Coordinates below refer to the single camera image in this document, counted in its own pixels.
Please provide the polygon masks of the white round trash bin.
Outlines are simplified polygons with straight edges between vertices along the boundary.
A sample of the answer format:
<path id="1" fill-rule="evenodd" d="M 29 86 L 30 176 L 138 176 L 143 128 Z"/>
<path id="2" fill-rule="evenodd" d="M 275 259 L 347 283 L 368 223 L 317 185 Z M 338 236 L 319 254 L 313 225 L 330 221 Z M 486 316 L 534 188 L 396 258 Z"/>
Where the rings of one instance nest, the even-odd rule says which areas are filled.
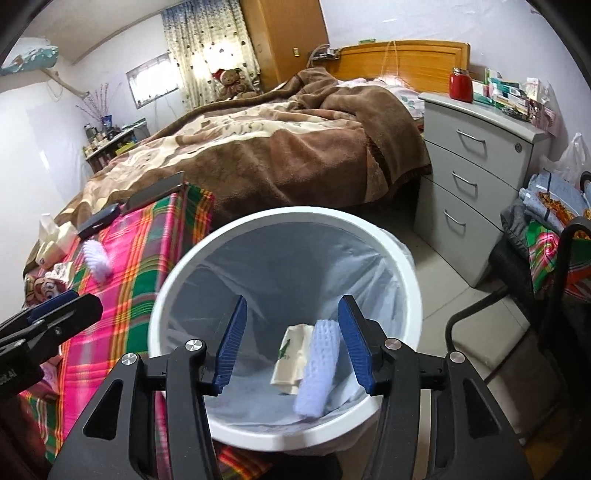
<path id="1" fill-rule="evenodd" d="M 205 401 L 214 440 L 253 451 L 325 455 L 348 449 L 378 416 L 381 401 L 356 382 L 339 356 L 321 417 L 294 414 L 294 400 L 271 385 L 288 327 L 338 316 L 349 295 L 385 334 L 419 343 L 423 309 L 412 255 L 394 235 L 351 214 L 283 207 L 230 222 L 174 266 L 153 307 L 152 357 L 191 338 L 211 340 L 219 319 L 245 298 L 247 321 L 228 386 Z"/>

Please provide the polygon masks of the translucent trash bag liner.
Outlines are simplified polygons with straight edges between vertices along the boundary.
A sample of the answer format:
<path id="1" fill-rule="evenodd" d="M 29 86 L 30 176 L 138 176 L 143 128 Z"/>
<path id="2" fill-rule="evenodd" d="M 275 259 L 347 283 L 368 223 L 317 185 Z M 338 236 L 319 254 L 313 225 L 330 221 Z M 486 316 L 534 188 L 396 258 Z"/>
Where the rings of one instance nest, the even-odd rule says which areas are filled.
<path id="1" fill-rule="evenodd" d="M 297 324 L 338 318 L 342 296 L 355 298 L 385 334 L 417 346 L 420 298 L 394 257 L 412 257 L 393 238 L 382 248 L 368 233 L 318 222 L 276 223 L 219 237 L 211 251 L 195 250 L 172 276 L 154 328 L 153 351 L 168 353 L 189 338 L 208 338 L 236 296 L 249 320 L 228 386 L 205 400 L 211 420 L 247 431 L 298 431 L 345 415 L 368 401 L 356 381 L 346 349 L 339 362 L 324 415 L 294 412 L 294 396 L 270 384 L 284 332 Z"/>

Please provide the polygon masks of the tissue pack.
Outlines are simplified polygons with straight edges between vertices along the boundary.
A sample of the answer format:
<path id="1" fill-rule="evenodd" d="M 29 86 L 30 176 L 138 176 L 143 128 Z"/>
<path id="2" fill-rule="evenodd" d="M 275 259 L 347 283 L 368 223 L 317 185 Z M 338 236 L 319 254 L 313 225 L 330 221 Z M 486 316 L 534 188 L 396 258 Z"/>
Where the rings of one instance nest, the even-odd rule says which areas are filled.
<path id="1" fill-rule="evenodd" d="M 71 222 L 57 225 L 49 214 L 43 214 L 39 220 L 36 263 L 45 270 L 51 269 L 65 258 L 77 236 L 78 231 Z"/>

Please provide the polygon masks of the dark blue glasses case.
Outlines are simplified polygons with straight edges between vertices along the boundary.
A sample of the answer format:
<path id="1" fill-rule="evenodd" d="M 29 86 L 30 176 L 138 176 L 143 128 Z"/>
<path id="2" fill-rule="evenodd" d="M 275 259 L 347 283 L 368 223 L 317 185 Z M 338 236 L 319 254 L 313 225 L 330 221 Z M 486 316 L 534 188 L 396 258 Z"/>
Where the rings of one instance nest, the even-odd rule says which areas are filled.
<path id="1" fill-rule="evenodd" d="M 78 228 L 78 237 L 81 241 L 85 241 L 96 235 L 101 230 L 110 226 L 113 221 L 120 215 L 121 206 L 119 203 L 114 203 L 105 206 L 96 214 L 92 215 Z"/>

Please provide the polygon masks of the black metal chair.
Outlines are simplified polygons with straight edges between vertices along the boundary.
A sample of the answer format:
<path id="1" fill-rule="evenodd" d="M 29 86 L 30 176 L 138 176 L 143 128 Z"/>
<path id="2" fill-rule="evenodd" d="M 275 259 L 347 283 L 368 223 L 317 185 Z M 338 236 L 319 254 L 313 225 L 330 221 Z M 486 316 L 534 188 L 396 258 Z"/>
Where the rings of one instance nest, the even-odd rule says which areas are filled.
<path id="1" fill-rule="evenodd" d="M 590 360 L 590 218 L 567 226 L 559 242 L 554 282 L 541 296 L 531 292 L 525 257 L 509 245 L 504 233 L 489 261 L 498 288 L 451 317 L 446 345 L 456 346 L 453 334 L 461 321 L 499 302 L 510 309 L 524 334 L 485 381 L 518 435 L 527 437 L 554 412 L 560 384 L 571 381 L 568 360 Z"/>

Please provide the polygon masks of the black smartphone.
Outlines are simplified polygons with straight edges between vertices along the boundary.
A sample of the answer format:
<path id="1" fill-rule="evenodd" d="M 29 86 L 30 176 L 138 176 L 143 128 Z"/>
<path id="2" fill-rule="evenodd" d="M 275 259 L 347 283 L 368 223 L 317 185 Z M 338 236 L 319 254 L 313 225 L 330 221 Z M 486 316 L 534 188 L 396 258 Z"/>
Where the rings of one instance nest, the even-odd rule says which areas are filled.
<path id="1" fill-rule="evenodd" d="M 121 209 L 121 214 L 125 215 L 133 211 L 142 209 L 183 187 L 184 173 L 178 172 L 143 188 L 129 197 Z"/>

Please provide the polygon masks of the cluttered side table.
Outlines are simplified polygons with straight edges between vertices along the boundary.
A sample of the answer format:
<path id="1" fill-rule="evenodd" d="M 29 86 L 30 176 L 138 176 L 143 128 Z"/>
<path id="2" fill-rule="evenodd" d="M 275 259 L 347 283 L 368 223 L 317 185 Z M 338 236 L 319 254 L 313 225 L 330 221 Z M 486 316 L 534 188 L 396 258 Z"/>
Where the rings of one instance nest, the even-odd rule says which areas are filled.
<path id="1" fill-rule="evenodd" d="M 147 120 L 142 118 L 126 125 L 116 133 L 109 133 L 87 150 L 85 160 L 93 173 L 104 169 L 115 157 L 130 151 L 150 136 Z"/>

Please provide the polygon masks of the clothes pile on chair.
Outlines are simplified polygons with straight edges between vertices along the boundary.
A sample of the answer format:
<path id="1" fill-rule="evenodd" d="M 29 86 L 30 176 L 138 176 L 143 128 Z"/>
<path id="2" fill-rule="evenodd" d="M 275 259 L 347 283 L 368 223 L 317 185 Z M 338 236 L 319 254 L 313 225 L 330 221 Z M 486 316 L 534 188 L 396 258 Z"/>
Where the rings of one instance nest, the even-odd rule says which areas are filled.
<path id="1" fill-rule="evenodd" d="M 501 214 L 509 245 L 525 257 L 526 278 L 536 296 L 547 293 L 558 268 L 559 242 L 576 219 L 590 218 L 590 173 L 583 172 L 579 185 L 544 170 L 530 177 L 513 203 Z"/>

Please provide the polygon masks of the brown patterned bed blanket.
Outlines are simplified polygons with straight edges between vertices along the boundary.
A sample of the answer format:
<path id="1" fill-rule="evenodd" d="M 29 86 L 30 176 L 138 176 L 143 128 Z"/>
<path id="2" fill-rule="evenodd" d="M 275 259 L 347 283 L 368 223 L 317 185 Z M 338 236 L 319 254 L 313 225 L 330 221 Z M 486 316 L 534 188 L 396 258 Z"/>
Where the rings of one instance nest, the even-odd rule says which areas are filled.
<path id="1" fill-rule="evenodd" d="M 56 215 L 80 225 L 173 174 L 211 193 L 213 227 L 267 209 L 346 209 L 428 173 L 426 143 L 387 88 L 305 69 L 256 97 L 184 114 L 94 174 Z"/>

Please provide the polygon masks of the small window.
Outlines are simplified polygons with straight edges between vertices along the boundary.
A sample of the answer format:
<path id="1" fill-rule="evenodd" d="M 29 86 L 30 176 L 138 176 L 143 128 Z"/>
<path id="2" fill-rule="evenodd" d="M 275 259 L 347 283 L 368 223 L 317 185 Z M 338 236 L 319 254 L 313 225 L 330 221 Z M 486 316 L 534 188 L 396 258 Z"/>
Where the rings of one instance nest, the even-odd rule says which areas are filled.
<path id="1" fill-rule="evenodd" d="M 159 55 L 126 73 L 137 109 L 178 89 L 176 64 L 168 53 Z"/>

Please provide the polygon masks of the brown teddy bear santa hat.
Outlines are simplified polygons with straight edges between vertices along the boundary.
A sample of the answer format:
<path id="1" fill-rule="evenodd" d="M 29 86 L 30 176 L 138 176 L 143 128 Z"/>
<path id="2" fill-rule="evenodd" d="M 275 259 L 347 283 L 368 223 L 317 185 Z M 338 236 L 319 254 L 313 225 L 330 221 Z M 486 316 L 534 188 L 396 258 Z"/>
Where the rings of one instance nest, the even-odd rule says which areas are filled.
<path id="1" fill-rule="evenodd" d="M 217 95 L 218 101 L 252 98 L 257 92 L 252 85 L 245 80 L 242 69 L 218 69 L 212 77 L 221 84 L 221 90 Z"/>

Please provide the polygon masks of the white plastic bag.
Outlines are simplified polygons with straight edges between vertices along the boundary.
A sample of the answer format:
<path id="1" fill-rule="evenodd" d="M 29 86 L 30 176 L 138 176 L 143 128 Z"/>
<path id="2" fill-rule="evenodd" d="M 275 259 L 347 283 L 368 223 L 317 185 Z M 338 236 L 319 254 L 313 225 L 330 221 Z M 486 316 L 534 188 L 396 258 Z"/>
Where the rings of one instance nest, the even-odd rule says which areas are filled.
<path id="1" fill-rule="evenodd" d="M 577 132 L 560 158 L 553 163 L 552 172 L 577 186 L 586 171 L 590 171 L 590 151 L 583 135 Z"/>

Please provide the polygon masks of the patterned window curtain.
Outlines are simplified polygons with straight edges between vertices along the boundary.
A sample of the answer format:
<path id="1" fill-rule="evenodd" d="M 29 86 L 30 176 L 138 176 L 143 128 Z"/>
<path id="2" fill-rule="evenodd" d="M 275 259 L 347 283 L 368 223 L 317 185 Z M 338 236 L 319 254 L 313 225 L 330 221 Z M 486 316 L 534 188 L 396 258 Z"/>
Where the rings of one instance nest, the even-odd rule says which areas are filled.
<path id="1" fill-rule="evenodd" d="M 163 10 L 161 20 L 187 111 L 216 101 L 218 70 L 238 68 L 246 83 L 259 85 L 259 62 L 238 1 L 185 1 Z"/>

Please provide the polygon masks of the boxes on nightstand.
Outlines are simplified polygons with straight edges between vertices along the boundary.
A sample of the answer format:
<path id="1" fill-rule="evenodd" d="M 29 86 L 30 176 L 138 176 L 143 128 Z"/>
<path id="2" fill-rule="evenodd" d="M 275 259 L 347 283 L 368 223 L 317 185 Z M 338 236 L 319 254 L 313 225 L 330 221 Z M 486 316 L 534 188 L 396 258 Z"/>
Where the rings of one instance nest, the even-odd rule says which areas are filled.
<path id="1" fill-rule="evenodd" d="M 540 79 L 528 77 L 525 82 L 508 80 L 491 69 L 486 69 L 482 81 L 473 80 L 473 99 L 490 105 L 516 120 L 557 137 L 561 114 L 554 91 Z"/>

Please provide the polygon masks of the wooden bed headboard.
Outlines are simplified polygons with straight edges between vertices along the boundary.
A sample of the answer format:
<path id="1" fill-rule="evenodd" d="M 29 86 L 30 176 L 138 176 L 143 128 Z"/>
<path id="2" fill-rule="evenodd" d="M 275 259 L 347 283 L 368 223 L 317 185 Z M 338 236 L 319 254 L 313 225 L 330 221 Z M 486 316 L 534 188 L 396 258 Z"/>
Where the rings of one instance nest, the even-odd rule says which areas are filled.
<path id="1" fill-rule="evenodd" d="M 417 92 L 448 93 L 455 68 L 467 70 L 469 43 L 444 40 L 391 40 L 339 49 L 322 66 L 339 80 L 398 77 Z"/>

